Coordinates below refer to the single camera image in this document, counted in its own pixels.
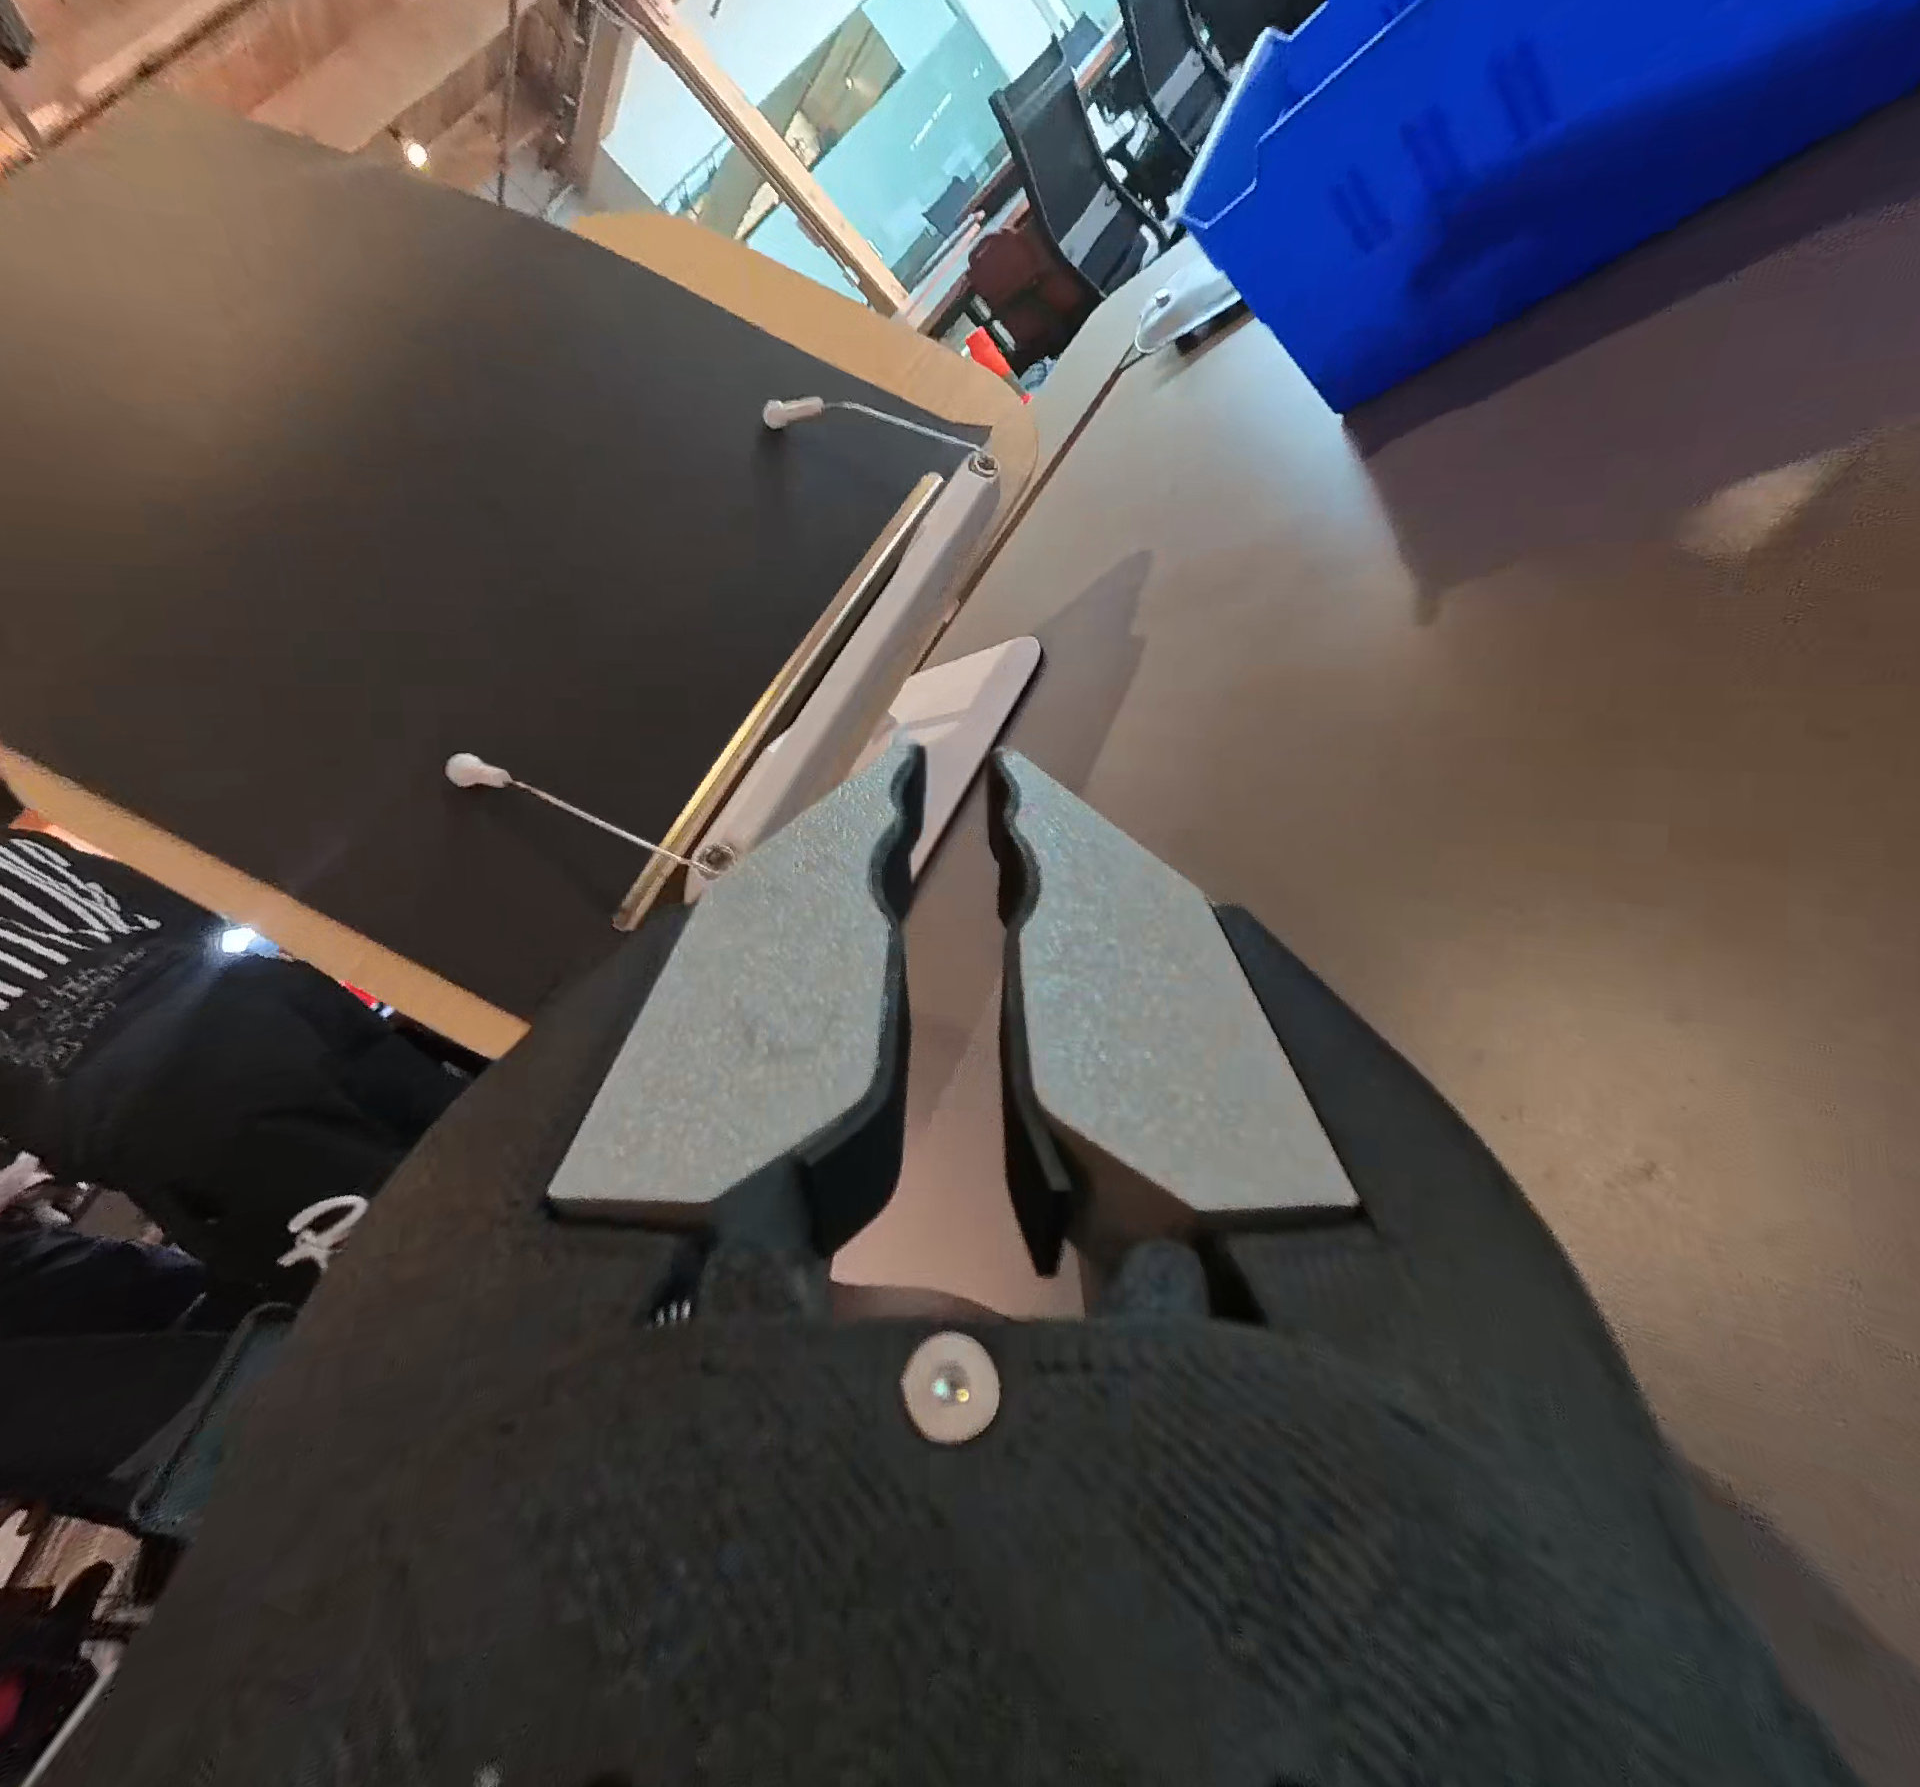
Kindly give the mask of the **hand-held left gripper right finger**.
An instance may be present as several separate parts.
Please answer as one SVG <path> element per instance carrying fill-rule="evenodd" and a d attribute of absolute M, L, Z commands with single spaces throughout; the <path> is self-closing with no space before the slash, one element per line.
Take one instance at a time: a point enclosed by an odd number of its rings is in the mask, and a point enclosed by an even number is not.
<path fill-rule="evenodd" d="M 988 773 L 1005 1164 L 1032 1264 L 1355 1220 L 1212 899 L 1021 751 Z"/>

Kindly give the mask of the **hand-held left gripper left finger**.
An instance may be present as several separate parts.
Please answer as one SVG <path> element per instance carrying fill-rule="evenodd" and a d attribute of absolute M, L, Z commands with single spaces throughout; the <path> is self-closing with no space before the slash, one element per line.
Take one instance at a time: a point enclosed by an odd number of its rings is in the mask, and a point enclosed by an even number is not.
<path fill-rule="evenodd" d="M 927 755 L 891 743 L 716 881 L 546 1186 L 567 1220 L 834 1254 L 895 1194 Z"/>

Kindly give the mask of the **dark zip case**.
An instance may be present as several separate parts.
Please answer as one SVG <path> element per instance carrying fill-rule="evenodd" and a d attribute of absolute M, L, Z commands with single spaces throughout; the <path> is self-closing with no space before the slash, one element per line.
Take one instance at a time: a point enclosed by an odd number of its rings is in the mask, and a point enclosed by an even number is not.
<path fill-rule="evenodd" d="M 189 1400 L 118 1468 L 125 1528 L 142 1542 L 184 1548 L 199 1534 L 243 1398 L 276 1366 L 298 1318 L 291 1302 L 265 1302 L 243 1318 Z"/>

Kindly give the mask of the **black board with wooden rim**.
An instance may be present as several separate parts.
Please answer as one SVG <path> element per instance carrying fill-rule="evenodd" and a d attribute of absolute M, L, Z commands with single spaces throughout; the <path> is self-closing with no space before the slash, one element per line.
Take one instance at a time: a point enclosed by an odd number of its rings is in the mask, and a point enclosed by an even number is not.
<path fill-rule="evenodd" d="M 5 785 L 500 1054 L 673 887 L 856 591 L 1034 413 L 666 215 L 578 233 L 154 95 L 5 177 Z"/>

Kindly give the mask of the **white flat device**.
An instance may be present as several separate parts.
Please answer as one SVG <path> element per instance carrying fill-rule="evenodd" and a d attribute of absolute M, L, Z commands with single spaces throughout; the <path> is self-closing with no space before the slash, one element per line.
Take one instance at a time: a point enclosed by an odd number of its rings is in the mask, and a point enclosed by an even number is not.
<path fill-rule="evenodd" d="M 1209 331 L 1247 311 L 1232 281 L 1207 263 L 1191 263 L 1143 305 L 1132 349 L 1150 357 L 1167 347 L 1187 349 Z"/>

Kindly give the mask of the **large blue storage bin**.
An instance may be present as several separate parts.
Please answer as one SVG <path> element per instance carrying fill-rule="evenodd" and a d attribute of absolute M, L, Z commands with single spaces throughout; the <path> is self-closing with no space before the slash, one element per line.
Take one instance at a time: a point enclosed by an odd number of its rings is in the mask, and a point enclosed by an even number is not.
<path fill-rule="evenodd" d="M 1267 29 L 1187 231 L 1358 407 L 1917 89 L 1918 0 L 1326 0 Z"/>

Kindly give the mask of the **wooden post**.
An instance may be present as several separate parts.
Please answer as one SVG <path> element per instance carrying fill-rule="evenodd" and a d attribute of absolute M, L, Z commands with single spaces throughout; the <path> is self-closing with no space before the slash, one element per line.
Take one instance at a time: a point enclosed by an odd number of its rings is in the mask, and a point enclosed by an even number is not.
<path fill-rule="evenodd" d="M 682 21 L 671 0 L 619 0 L 637 35 L 656 53 L 702 105 L 729 141 L 745 153 L 777 199 L 786 205 L 803 233 L 859 289 L 862 299 L 889 317 L 909 307 L 909 291 L 887 259 L 819 185 L 781 129 L 760 113 L 708 45 Z"/>

